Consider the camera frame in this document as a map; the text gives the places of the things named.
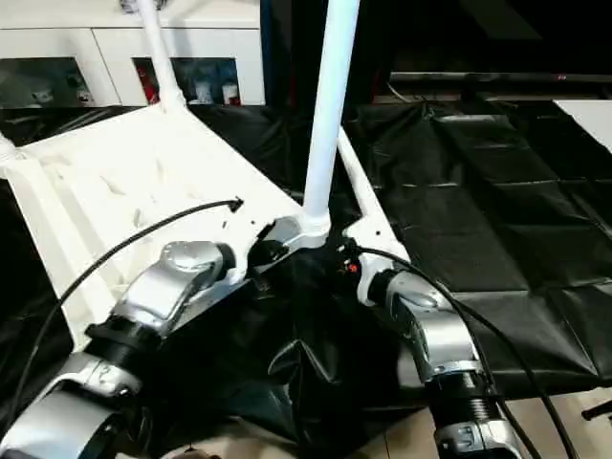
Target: wrinkled plastic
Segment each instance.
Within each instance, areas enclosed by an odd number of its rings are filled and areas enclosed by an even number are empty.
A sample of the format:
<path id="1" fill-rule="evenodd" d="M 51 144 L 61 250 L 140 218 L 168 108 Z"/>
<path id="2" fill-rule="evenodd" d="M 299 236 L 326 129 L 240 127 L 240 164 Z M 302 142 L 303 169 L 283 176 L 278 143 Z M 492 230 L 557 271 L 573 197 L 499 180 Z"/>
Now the wrinkled plastic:
<path id="1" fill-rule="evenodd" d="M 301 200 L 308 119 L 266 108 L 193 109 Z M 0 129 L 16 143 L 31 142 L 114 113 L 6 112 Z M 503 330 L 550 392 L 610 384 L 606 149 L 552 103 L 368 106 L 347 110 L 344 126 L 414 262 Z M 334 180 L 330 209 L 340 229 L 359 211 L 341 162 Z M 25 251 L 30 264 L 21 275 L 39 279 L 27 288 L 6 284 L 25 289 L 9 294 L 12 314 L 26 301 L 43 314 L 50 286 L 8 200 L 3 222 L 10 212 L 14 239 L 5 259 L 23 262 Z M 299 252 L 172 336 L 146 389 L 158 414 L 155 449 L 205 437 L 235 416 L 304 454 L 339 457 L 421 408 L 409 353 L 357 303 L 355 279 L 340 268 L 333 244 Z M 500 390 L 510 398 L 534 396 L 503 345 L 473 326 Z M 11 344 L 13 330 L 3 319 L 0 355 L 6 346 L 28 349 L 33 335 Z M 58 326 L 39 361 L 50 368 L 65 355 L 66 336 Z M 17 361 L 5 374 L 18 370 Z M 3 401 L 11 381 L 2 376 Z"/>

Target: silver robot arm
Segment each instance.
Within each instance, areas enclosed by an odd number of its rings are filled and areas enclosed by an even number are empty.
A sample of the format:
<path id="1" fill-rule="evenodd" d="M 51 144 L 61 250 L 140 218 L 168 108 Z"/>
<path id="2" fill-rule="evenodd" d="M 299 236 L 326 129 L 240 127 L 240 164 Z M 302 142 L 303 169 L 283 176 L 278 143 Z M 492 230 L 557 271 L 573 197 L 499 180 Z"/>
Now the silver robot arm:
<path id="1" fill-rule="evenodd" d="M 369 296 L 412 351 L 439 456 L 521 459 L 514 430 L 489 393 L 468 327 L 448 300 L 420 276 L 392 270 L 374 277 Z"/>
<path id="2" fill-rule="evenodd" d="M 126 409 L 151 359 L 194 301 L 234 267 L 229 247 L 173 242 L 125 291 L 0 444 L 0 458 L 99 459 L 134 448 Z"/>

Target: white tube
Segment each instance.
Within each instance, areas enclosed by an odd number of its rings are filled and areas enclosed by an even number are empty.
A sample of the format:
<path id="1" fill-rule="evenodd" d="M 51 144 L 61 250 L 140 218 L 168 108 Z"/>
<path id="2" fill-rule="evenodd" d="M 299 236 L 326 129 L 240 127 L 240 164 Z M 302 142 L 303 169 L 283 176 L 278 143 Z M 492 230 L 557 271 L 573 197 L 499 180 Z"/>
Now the white tube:
<path id="1" fill-rule="evenodd" d="M 348 140 L 342 128 L 340 128 L 338 137 L 338 150 L 342 162 L 344 163 L 346 174 L 351 180 L 353 192 L 360 206 L 361 214 L 364 217 L 368 217 L 371 221 L 376 222 L 376 227 L 379 230 L 392 235 L 393 229 L 391 229 L 391 224 L 389 224 L 384 214 L 379 198 L 376 196 L 367 175 L 365 175 L 363 167 L 361 167 L 360 160 L 353 149 L 353 145 Z"/>
<path id="2" fill-rule="evenodd" d="M 329 193 L 360 0 L 329 0 L 317 105 L 310 144 L 304 211 L 313 221 L 329 221 Z"/>
<path id="3" fill-rule="evenodd" d="M 155 76 L 160 85 L 160 101 L 165 109 L 172 106 L 185 106 L 185 97 L 176 82 L 172 63 L 168 57 L 162 35 L 162 25 L 153 0 L 137 0 L 138 11 L 144 24 L 144 33 L 151 51 L 151 61 Z"/>

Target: floor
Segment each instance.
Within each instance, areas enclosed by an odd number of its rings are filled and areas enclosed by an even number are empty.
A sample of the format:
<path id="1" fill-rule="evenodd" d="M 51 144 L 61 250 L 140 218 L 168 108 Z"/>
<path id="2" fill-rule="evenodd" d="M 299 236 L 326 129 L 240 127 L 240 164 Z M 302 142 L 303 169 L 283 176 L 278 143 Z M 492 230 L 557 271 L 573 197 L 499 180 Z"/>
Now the floor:
<path id="1" fill-rule="evenodd" d="M 597 389 L 590 392 L 554 397 L 553 401 L 576 445 L 580 459 L 600 459 L 611 456 L 612 424 L 602 416 L 590 422 L 580 417 L 586 407 L 612 399 L 612 390 Z M 524 400 L 510 403 L 511 410 L 523 428 L 532 437 L 542 457 L 565 457 L 552 423 L 540 400 Z M 360 451 L 347 459 L 391 459 L 418 457 L 437 458 L 432 439 L 433 425 L 427 410 L 393 426 L 383 436 L 375 438 Z M 252 438 L 208 440 L 198 446 L 207 454 L 217 454 L 222 459 L 290 459 L 293 456 L 278 448 Z M 168 454 L 165 459 L 174 457 Z"/>

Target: black cable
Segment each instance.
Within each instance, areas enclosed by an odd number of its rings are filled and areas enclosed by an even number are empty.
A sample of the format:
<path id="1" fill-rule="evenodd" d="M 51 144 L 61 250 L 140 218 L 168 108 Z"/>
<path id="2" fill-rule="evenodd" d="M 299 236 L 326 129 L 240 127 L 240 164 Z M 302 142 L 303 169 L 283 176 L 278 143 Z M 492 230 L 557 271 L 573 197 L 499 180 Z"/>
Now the black cable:
<path id="1" fill-rule="evenodd" d="M 541 459 L 542 456 L 537 450 L 536 445 L 534 445 L 532 439 L 529 437 L 523 426 L 518 422 L 518 420 L 510 410 L 510 407 L 506 403 L 506 400 L 503 397 L 498 397 L 497 405 L 499 406 L 499 409 L 501 409 L 501 412 L 504 413 L 504 416 L 506 416 L 506 419 L 514 429 L 514 432 L 516 432 L 516 436 L 523 443 L 525 449 L 527 449 L 527 452 L 529 452 L 529 455 L 532 456 L 534 459 Z"/>
<path id="2" fill-rule="evenodd" d="M 382 437 L 384 438 L 384 447 L 386 448 L 386 458 L 391 459 L 391 453 L 389 452 L 389 444 L 386 441 L 386 432 L 382 433 Z"/>
<path id="3" fill-rule="evenodd" d="M 209 208 L 220 208 L 222 206 L 228 206 L 232 212 L 235 212 L 243 204 L 244 204 L 244 201 L 242 201 L 239 198 L 236 198 L 234 200 L 217 201 L 214 203 L 201 204 L 199 206 L 194 206 L 193 208 L 187 208 L 185 210 L 182 210 L 178 213 L 175 213 L 174 215 L 170 215 L 169 217 L 164 218 L 158 223 L 151 225 L 148 228 L 142 229 L 136 234 L 133 234 L 127 239 L 125 239 L 124 241 L 118 243 L 117 246 L 115 246 L 110 251 L 108 251 L 103 256 L 101 256 L 89 268 L 87 268 L 79 277 L 77 277 L 76 280 L 72 284 L 70 284 L 70 286 L 66 289 L 66 291 L 61 295 L 57 303 L 54 305 L 51 311 L 47 314 L 47 317 L 45 318 L 45 321 L 42 327 L 40 327 L 40 331 L 38 332 L 38 335 L 36 336 L 36 340 L 34 341 L 34 346 L 22 370 L 21 377 L 19 378 L 17 388 L 12 398 L 9 415 L 7 417 L 7 426 L 5 429 L 5 433 L 9 431 L 9 428 L 11 427 L 15 419 L 15 415 L 16 415 L 17 409 L 19 408 L 21 397 L 23 395 L 23 389 L 26 385 L 26 381 L 28 379 L 30 370 L 32 369 L 33 361 L 36 355 L 38 354 L 38 350 L 40 348 L 40 344 L 42 343 L 42 340 L 44 339 L 45 335 L 49 331 L 49 327 L 51 326 L 51 323 L 52 323 L 52 320 L 55 314 L 57 314 L 57 312 L 61 309 L 62 305 L 66 302 L 66 300 L 70 297 L 70 295 L 78 288 L 80 284 L 83 283 L 85 279 L 87 279 L 87 277 L 89 277 L 92 273 L 94 273 L 100 266 L 102 266 L 106 261 L 108 261 L 118 251 L 125 249 L 127 246 L 133 244 L 139 239 L 144 238 L 146 235 L 150 234 L 151 232 L 154 232 L 177 220 L 180 220 L 183 217 L 186 217 L 188 215 L 191 215 L 192 213 L 196 213 L 202 210 L 207 210 Z"/>
<path id="4" fill-rule="evenodd" d="M 422 270 L 420 270 L 419 268 L 414 266 L 409 261 L 406 261 L 406 260 L 402 259 L 401 257 L 399 257 L 399 256 L 397 256 L 397 255 L 395 255 L 393 253 L 389 253 L 387 251 L 379 251 L 378 249 L 369 249 L 369 248 L 364 248 L 364 247 L 359 247 L 359 246 L 356 246 L 355 249 L 357 251 L 359 251 L 359 252 L 372 253 L 374 255 L 383 256 L 385 258 L 388 258 L 388 259 L 396 262 L 397 264 L 403 266 L 404 268 L 406 268 L 410 272 L 419 275 L 422 279 L 424 279 L 426 282 L 428 282 L 432 286 L 436 287 L 440 291 L 440 293 L 453 306 L 453 308 L 455 309 L 455 311 L 457 312 L 459 317 L 461 319 L 463 319 L 466 322 L 466 324 L 468 324 L 468 322 L 465 320 L 465 316 L 468 315 L 470 317 L 473 317 L 475 320 L 477 320 L 481 324 L 483 324 L 489 330 L 491 330 L 493 332 L 493 334 L 496 337 L 498 337 L 506 345 L 508 350 L 513 355 L 514 359 L 518 362 L 518 364 L 521 366 L 521 368 L 525 372 L 525 375 L 527 376 L 527 379 L 529 380 L 530 384 L 534 388 L 535 392 L 538 394 L 539 399 L 544 404 L 544 407 L 546 408 L 546 411 L 548 412 L 551 420 L 553 421 L 553 424 L 555 425 L 555 429 L 557 430 L 557 434 L 558 434 L 558 436 L 559 436 L 559 438 L 561 440 L 561 443 L 563 444 L 563 447 L 565 448 L 565 452 L 567 454 L 567 457 L 569 459 L 578 459 L 579 458 L 579 455 L 578 455 L 578 453 L 576 451 L 576 448 L 574 447 L 574 444 L 572 443 L 572 440 L 570 439 L 570 436 L 567 433 L 567 429 L 565 428 L 565 425 L 561 421 L 561 418 L 560 418 L 560 416 L 559 416 L 559 414 L 557 412 L 557 409 L 553 405 L 553 403 L 552 403 L 550 397 L 548 396 L 548 394 L 546 394 L 546 391 L 542 388 L 542 386 L 537 381 L 536 374 L 534 373 L 534 370 L 532 370 L 532 368 L 529 366 L 529 364 L 521 356 L 521 354 L 518 351 L 518 349 L 516 349 L 516 346 L 514 346 L 512 341 L 502 331 L 500 331 L 495 325 L 493 325 L 491 322 L 489 322 L 486 318 L 482 317 L 480 314 L 478 314 L 476 311 L 474 311 L 471 307 L 469 307 L 469 306 L 465 305 L 464 303 L 462 303 L 461 301 L 455 299 L 450 294 L 450 292 L 447 290 L 447 288 L 446 288 L 446 286 L 444 284 L 442 284 L 441 282 L 433 279 L 432 277 L 430 277 L 429 275 L 424 273 Z M 478 353 L 480 354 L 480 356 L 482 358 L 482 356 L 484 356 L 484 354 L 479 349 L 479 344 L 478 344 L 478 340 L 477 339 L 474 340 L 474 345 L 477 346 L 476 350 L 478 351 Z M 522 430 L 522 428 L 516 432 L 517 435 L 520 433 L 521 430 Z M 529 441 L 527 444 L 525 444 L 525 447 L 527 447 L 529 444 L 532 445 L 533 443 L 531 443 L 531 441 Z"/>

